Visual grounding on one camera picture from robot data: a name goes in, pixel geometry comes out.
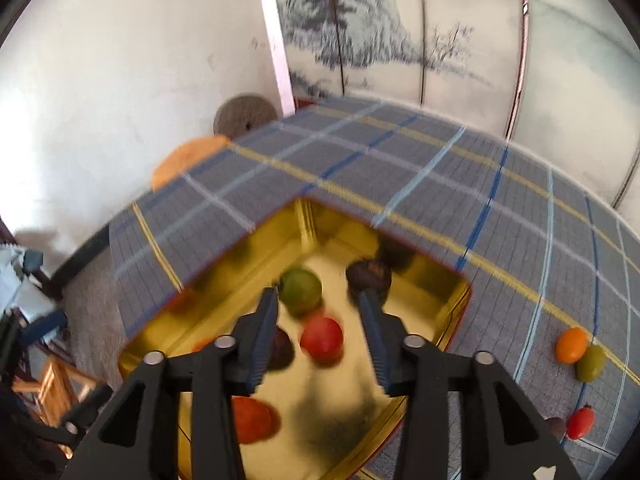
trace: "screw head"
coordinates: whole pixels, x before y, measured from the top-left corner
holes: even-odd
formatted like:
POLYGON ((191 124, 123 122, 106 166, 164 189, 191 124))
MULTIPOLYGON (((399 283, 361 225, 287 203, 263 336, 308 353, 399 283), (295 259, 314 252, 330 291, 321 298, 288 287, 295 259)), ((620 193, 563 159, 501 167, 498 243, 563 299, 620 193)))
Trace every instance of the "screw head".
POLYGON ((404 338, 404 345, 409 348, 421 348, 425 343, 425 339, 421 335, 417 334, 409 334, 404 338))
POLYGON ((145 364, 148 365, 159 365, 162 361, 164 361, 164 354, 159 352, 158 350, 153 350, 147 353, 142 360, 145 364))
POLYGON ((72 423, 72 422, 68 422, 65 424, 65 429, 71 433, 72 435, 77 435, 78 434, 78 427, 72 423))
POLYGON ((481 365, 492 365, 495 363, 495 357, 490 352, 478 352, 476 354, 476 361, 481 365))
POLYGON ((236 344, 236 338, 233 337, 232 335, 221 335, 214 342, 214 345, 222 349, 231 348, 235 344, 236 344))

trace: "red cherry tomato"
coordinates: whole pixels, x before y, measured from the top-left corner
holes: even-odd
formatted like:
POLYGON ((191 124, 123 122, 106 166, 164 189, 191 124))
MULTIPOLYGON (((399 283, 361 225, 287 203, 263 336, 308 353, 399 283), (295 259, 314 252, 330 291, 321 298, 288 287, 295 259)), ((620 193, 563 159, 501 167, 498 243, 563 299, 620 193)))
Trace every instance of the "red cherry tomato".
POLYGON ((250 397, 231 397, 239 444, 252 444, 272 436, 278 428, 272 408, 250 397))
POLYGON ((566 424, 566 436, 571 440, 584 437, 591 431, 596 421, 596 414, 591 406, 584 406, 575 412, 566 424))
POLYGON ((300 337, 300 348, 321 366, 336 364, 342 357, 344 338, 335 319, 313 316, 300 337))

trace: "plaid tablecloth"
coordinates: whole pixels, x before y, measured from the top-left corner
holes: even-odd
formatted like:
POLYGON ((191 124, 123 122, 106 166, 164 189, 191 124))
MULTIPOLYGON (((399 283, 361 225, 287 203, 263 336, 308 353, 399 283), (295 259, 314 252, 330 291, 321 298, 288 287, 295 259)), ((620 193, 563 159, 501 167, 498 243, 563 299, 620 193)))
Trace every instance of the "plaid tablecloth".
MULTIPOLYGON (((590 404, 596 427, 563 445, 583 478, 600 478, 640 415, 640 242, 585 190, 460 124, 335 98, 242 137, 140 197, 110 225, 127 335, 300 194, 464 272, 474 293, 450 351, 493 352, 543 416, 590 404), (559 333, 575 325, 609 357, 589 384, 553 356, 559 333)), ((450 403, 449 477, 457 479, 453 394, 450 403)), ((396 435, 357 477, 391 479, 397 453, 396 435)))

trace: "green ball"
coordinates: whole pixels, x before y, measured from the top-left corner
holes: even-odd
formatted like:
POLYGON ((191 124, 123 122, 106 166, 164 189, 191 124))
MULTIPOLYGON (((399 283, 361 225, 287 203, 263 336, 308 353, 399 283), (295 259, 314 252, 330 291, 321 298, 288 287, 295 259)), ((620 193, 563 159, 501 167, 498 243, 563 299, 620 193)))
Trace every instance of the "green ball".
POLYGON ((591 345, 575 364, 575 375, 579 381, 590 383, 600 376, 606 363, 604 350, 598 345, 591 345))
POLYGON ((278 297, 292 316, 306 316, 322 300, 322 283, 310 270, 291 267, 280 277, 278 297))

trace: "orange cherry tomato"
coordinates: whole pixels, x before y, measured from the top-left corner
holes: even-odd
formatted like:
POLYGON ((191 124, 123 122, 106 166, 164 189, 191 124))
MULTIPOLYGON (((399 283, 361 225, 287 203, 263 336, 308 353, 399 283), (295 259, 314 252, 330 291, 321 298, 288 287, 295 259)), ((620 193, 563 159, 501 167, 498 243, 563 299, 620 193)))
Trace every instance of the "orange cherry tomato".
POLYGON ((571 440, 584 437, 591 431, 596 421, 596 414, 587 405, 575 412, 566 424, 566 436, 571 440))
POLYGON ((561 363, 573 364, 587 351, 587 335, 580 328, 570 328, 562 333, 556 343, 556 359, 561 363))
POLYGON ((239 444, 252 444, 273 436, 279 428, 274 408, 251 397, 231 397, 239 444))

